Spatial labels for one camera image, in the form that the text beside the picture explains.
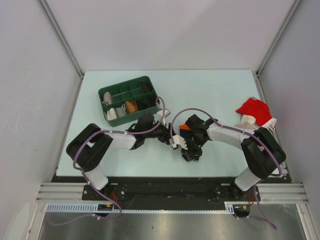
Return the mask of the navy orange underwear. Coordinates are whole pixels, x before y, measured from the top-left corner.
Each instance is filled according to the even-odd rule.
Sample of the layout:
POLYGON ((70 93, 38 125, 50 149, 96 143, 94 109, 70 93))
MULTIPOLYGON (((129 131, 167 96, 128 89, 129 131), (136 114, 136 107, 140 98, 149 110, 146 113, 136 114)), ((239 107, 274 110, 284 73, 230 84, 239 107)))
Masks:
POLYGON ((202 155, 202 150, 193 144, 194 133, 184 123, 179 126, 179 134, 183 137, 187 143, 188 150, 182 149, 181 155, 187 162, 198 161, 202 155))

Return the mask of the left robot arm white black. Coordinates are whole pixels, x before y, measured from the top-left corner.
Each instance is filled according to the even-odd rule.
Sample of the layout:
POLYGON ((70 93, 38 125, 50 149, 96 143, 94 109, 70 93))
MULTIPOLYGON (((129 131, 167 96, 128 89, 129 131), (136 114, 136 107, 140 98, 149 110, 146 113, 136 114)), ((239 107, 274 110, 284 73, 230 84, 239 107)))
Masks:
POLYGON ((96 124, 89 124, 66 147, 67 155, 72 159, 76 170, 82 172, 87 181, 93 185, 93 194, 100 200, 110 196, 111 188, 108 177, 100 166, 109 148, 136 150, 146 139, 158 139, 169 145, 170 130, 166 127, 168 109, 157 112, 160 120, 155 121, 154 115, 144 113, 125 132, 102 130, 96 124))

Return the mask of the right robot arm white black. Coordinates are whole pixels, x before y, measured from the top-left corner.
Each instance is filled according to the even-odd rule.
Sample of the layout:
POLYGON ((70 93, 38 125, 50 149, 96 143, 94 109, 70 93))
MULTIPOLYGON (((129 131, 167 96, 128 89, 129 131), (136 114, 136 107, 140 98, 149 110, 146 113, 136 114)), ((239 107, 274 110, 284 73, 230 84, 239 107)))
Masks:
POLYGON ((234 180, 231 196, 242 201, 249 189, 265 180, 282 164, 287 156, 270 131, 265 127, 256 130, 223 125, 211 118, 206 121, 193 114, 185 124, 179 126, 179 135, 184 138, 187 149, 182 149, 183 158, 198 161, 203 154, 202 147, 209 141, 218 141, 240 149, 247 168, 234 180))

